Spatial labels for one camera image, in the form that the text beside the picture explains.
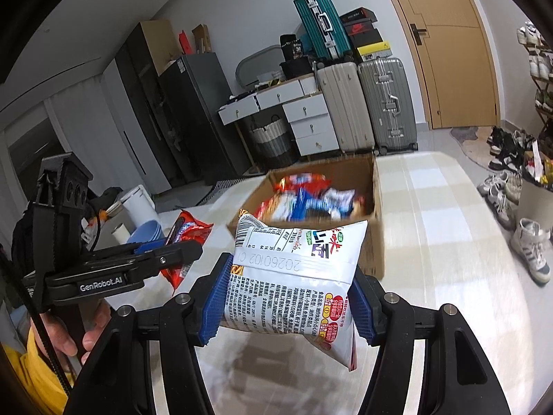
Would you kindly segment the yellow sleeve forearm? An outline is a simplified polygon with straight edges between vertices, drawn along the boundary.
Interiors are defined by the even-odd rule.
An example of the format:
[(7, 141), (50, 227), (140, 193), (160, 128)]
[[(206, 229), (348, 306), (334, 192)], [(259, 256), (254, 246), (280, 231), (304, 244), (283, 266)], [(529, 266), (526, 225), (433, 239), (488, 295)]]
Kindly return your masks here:
[(36, 337), (30, 329), (25, 353), (19, 353), (8, 345), (2, 347), (22, 387), (39, 410), (43, 414), (62, 414), (67, 394), (57, 375), (40, 357)]

